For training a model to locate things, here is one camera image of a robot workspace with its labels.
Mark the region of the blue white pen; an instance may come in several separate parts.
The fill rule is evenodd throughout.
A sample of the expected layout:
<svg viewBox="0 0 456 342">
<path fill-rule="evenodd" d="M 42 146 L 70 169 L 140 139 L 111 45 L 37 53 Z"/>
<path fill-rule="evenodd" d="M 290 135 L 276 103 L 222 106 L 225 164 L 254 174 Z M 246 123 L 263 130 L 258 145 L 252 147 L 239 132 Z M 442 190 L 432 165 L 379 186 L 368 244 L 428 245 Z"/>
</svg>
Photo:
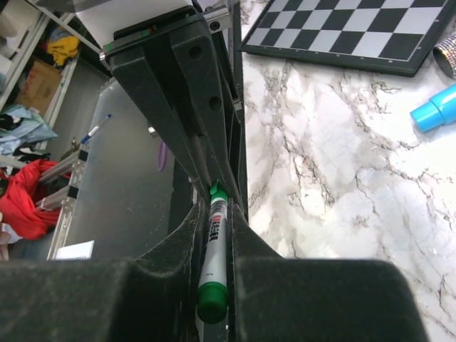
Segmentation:
<svg viewBox="0 0 456 342">
<path fill-rule="evenodd" d="M 81 140 L 81 144 L 86 144 L 101 128 L 101 126 L 110 118 L 112 115 L 109 113 L 107 114 L 97 125 L 95 125 Z"/>
</svg>

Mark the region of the green whiteboard marker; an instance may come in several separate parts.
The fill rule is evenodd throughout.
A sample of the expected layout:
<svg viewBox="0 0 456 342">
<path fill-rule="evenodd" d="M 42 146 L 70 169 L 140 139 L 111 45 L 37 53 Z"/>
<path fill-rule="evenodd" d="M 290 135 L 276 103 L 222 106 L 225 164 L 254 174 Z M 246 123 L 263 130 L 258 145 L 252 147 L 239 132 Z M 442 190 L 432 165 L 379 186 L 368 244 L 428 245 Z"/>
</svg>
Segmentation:
<svg viewBox="0 0 456 342">
<path fill-rule="evenodd" d="M 227 314 L 227 205 L 228 195 L 219 182 L 212 184 L 207 243 L 197 290 L 197 315 L 208 324 Z"/>
</svg>

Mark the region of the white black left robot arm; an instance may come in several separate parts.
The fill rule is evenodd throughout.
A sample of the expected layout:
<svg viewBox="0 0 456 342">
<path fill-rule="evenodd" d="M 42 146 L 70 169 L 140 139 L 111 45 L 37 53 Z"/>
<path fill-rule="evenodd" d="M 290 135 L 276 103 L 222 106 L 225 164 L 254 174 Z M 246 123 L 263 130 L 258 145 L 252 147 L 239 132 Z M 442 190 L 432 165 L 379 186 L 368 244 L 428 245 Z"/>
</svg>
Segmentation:
<svg viewBox="0 0 456 342">
<path fill-rule="evenodd" d="M 213 1 L 94 1 L 76 14 L 100 61 L 203 198 L 219 182 L 246 204 L 239 7 Z"/>
</svg>

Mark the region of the cardboard box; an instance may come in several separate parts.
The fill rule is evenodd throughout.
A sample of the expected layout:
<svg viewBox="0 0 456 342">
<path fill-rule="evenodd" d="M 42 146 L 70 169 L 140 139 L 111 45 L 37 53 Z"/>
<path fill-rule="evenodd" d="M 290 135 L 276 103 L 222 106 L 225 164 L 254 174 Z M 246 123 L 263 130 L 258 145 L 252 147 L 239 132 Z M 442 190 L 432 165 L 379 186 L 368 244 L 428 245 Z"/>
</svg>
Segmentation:
<svg viewBox="0 0 456 342">
<path fill-rule="evenodd" d="M 34 108 L 44 117 L 61 80 L 62 75 L 56 68 L 35 58 L 15 104 Z"/>
</svg>

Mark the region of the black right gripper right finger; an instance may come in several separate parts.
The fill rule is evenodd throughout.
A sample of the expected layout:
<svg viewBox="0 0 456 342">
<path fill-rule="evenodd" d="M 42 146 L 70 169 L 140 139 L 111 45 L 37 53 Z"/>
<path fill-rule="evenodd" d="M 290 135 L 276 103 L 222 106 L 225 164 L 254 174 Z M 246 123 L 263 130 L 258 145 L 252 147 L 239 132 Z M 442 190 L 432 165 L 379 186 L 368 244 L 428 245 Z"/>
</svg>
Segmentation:
<svg viewBox="0 0 456 342">
<path fill-rule="evenodd" d="M 231 341 L 427 341 L 401 272 L 375 259 L 286 259 L 227 212 Z"/>
</svg>

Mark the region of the blue toy microphone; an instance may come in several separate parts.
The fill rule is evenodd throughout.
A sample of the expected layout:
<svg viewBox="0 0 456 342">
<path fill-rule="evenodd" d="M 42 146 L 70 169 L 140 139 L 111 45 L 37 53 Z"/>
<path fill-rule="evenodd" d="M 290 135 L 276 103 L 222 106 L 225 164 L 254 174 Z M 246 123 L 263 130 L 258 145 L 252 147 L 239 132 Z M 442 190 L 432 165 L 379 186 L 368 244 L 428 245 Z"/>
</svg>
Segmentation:
<svg viewBox="0 0 456 342">
<path fill-rule="evenodd" d="M 429 98 L 411 111 L 410 116 L 422 133 L 455 122 L 455 85 Z"/>
</svg>

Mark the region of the yellow cloth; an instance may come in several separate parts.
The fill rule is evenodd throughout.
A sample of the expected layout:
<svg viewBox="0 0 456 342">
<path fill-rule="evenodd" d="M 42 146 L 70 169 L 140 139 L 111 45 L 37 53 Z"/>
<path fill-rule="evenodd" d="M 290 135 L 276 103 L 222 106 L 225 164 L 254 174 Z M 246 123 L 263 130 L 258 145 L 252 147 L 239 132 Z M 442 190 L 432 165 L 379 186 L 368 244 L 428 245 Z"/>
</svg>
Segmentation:
<svg viewBox="0 0 456 342">
<path fill-rule="evenodd" d="M 53 57 L 54 63 L 64 66 L 68 58 L 78 54 L 80 40 L 75 36 L 60 38 L 54 42 L 48 42 L 46 52 Z"/>
</svg>

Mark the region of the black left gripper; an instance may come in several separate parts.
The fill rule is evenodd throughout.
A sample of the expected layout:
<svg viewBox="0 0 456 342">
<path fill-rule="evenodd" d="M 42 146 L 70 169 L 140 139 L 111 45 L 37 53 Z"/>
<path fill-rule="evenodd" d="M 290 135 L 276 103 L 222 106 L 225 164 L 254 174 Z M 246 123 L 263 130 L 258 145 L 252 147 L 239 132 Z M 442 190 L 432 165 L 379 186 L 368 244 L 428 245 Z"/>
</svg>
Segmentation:
<svg viewBox="0 0 456 342">
<path fill-rule="evenodd" d="M 211 34 L 231 27 L 226 6 L 210 6 L 206 11 L 185 6 L 115 31 L 113 40 L 103 45 L 99 59 L 107 61 L 123 48 L 187 25 L 191 20 L 206 21 Z M 229 197 L 242 207 L 242 197 L 229 163 L 224 94 L 213 40 L 205 32 L 175 32 L 170 40 L 187 81 L 197 123 L 207 141 L 208 155 L 195 145 L 195 136 L 185 129 L 174 100 L 160 84 L 143 48 L 136 47 L 111 57 L 112 73 L 192 178 L 198 194 L 207 200 L 210 185 L 218 180 Z"/>
</svg>

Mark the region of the red cloth bag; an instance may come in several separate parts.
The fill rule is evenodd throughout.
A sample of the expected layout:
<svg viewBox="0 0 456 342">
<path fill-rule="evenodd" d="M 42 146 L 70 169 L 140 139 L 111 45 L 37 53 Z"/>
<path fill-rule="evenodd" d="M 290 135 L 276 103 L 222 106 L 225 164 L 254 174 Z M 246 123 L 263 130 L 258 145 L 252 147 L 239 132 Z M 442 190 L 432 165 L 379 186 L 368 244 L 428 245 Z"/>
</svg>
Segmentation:
<svg viewBox="0 0 456 342">
<path fill-rule="evenodd" d="M 8 186 L 1 196 L 2 222 L 24 239 L 40 239 L 58 221 L 59 208 L 45 211 L 35 205 L 44 196 L 44 191 L 38 188 L 41 174 L 56 164 L 54 161 L 34 160 L 8 178 Z"/>
</svg>

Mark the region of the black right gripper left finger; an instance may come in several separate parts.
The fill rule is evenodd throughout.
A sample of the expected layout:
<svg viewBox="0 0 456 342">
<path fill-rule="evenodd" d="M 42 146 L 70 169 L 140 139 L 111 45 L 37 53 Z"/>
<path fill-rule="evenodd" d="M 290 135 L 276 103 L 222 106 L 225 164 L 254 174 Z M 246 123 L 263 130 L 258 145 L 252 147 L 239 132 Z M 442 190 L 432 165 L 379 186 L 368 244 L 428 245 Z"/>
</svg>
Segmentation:
<svg viewBox="0 0 456 342">
<path fill-rule="evenodd" d="M 137 259 L 4 261 L 3 341 L 197 341 L 205 206 Z"/>
</svg>

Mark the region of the black white chessboard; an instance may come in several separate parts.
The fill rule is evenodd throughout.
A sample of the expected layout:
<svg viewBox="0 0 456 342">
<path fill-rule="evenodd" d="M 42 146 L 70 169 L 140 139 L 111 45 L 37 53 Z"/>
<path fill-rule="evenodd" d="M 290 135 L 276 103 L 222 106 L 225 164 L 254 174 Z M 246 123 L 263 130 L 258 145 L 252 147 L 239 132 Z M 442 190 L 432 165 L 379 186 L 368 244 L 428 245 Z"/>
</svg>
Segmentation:
<svg viewBox="0 0 456 342">
<path fill-rule="evenodd" d="M 413 77 L 454 17 L 454 1 L 270 1 L 240 49 Z"/>
</svg>

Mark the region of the aluminium frame rail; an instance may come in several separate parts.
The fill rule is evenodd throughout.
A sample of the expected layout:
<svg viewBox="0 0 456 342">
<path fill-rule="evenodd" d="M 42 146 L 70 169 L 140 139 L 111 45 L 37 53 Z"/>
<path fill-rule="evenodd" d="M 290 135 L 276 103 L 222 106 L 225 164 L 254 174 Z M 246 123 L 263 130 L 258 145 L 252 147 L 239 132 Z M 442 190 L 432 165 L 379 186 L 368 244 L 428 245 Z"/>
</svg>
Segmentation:
<svg viewBox="0 0 456 342">
<path fill-rule="evenodd" d="M 54 260 L 57 257 L 58 250 L 66 244 L 87 159 L 87 148 L 80 145 L 80 148 L 72 152 L 67 158 L 45 171 L 38 181 L 40 185 L 47 186 L 59 177 L 69 176 L 67 185 L 36 202 L 36 208 L 41 211 L 50 212 L 60 209 L 46 256 L 47 260 Z"/>
</svg>

